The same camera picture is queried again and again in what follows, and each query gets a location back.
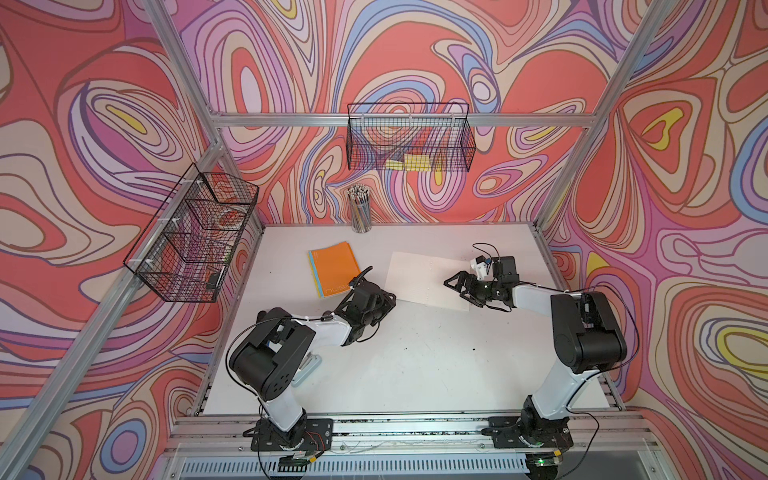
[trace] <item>white table surface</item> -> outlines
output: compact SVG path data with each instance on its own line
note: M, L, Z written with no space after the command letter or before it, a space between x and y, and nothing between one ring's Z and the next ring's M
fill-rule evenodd
M366 279L384 286L394 251L469 260L474 242L493 243L517 261L522 280L554 287L530 228L502 225L268 227L227 345L280 306L301 316L333 310L343 295L318 298L307 252L348 241ZM367 328L364 337L372 333ZM376 336L365 343L315 351L322 364L296 389L308 413L461 412L522 408L557 361L551 320L530 310L468 312L398 301ZM204 415L250 415L259 406L219 363ZM576 409L607 408L597 381L584 387Z

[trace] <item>mounting plate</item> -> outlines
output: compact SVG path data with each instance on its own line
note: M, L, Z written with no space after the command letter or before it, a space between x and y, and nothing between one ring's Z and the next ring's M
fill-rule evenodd
M556 434L537 435L532 439L527 439L528 443L521 438L520 431L515 427L520 417L488 417L489 428L483 429L483 435L490 435L493 439L495 449L529 449L531 447L541 449L560 449L568 450L574 446L571 431L568 427L559 429Z
M260 425L261 422L266 422L268 425ZM317 445L317 435L323 440L325 445ZM307 419L306 431L304 437L301 439L301 443L293 450L286 450L280 441L280 437L274 431L272 423L267 420L259 420L256 423L256 429L254 430L253 439L250 442L250 449L254 452L307 452L313 453L318 450L330 450L331 439L333 438L333 420L332 419Z

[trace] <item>ventilation grille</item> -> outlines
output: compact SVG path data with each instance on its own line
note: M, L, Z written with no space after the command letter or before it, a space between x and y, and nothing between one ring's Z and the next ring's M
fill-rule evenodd
M277 471L277 457L264 458L270 477L296 476ZM181 478L256 478L263 477L259 461L248 458L188 458ZM328 455L310 464L307 476L416 475L458 473L528 473L522 453L468 453L454 455Z

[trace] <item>colorful swirl pattern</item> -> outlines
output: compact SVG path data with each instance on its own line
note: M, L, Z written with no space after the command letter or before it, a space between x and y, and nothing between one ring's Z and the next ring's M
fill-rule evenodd
M645 10L634 0L164 4L212 108L227 112L451 100L477 112L592 112ZM207 140L141 0L9 0L0 14L1 439ZM617 381L688 478L766 470L766 268L755 259L768 233L767 19L759 2L680 2L548 228L569 282L612 285L641 319L649 368ZM343 128L222 133L263 188L265 221L341 223L356 182L373 189L377 222L531 220L580 132L477 128L467 174L350 172ZM253 242L247 233L218 303L139 292L29 478L152 473L192 406Z
M545 229L572 287L637 318L619 389L681 478L768 478L766 20L678 2Z
M173 19L215 111L346 112L360 101L417 111L418 102L463 100L475 112L582 113L594 109L641 14L636 2L506 11L480 0L223 0L189 2ZM578 133L478 128L468 174L350 173L344 128L232 127L223 136L261 186L267 223L348 222L343 189L361 178L375 191L376 221L395 223L532 220Z
M3 2L0 18L2 441L207 139L141 0ZM218 303L139 291L26 477L149 475L192 406L253 241Z

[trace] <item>wall pattern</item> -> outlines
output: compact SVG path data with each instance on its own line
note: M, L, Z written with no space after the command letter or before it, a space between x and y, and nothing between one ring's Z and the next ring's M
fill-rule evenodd
M546 226L638 318L617 384L682 478L768 478L766 74L765 2L680 2Z
M245 127L224 133L243 176L261 188L265 223L350 222L345 190L372 187L376 222L527 221L535 217L580 128L478 128L467 172L350 171L346 128Z
M200 83L227 112L453 98L478 112L575 99L575 111L592 111L646 9L641 0L173 3Z
M0 3L0 441L206 147L141 0ZM252 242L216 304L140 290L26 478L147 477Z
M215 111L346 112L354 101L463 99L475 112L594 109L644 2L192 1L173 19ZM345 128L223 132L266 223L527 221L579 130L479 128L469 174L349 172Z

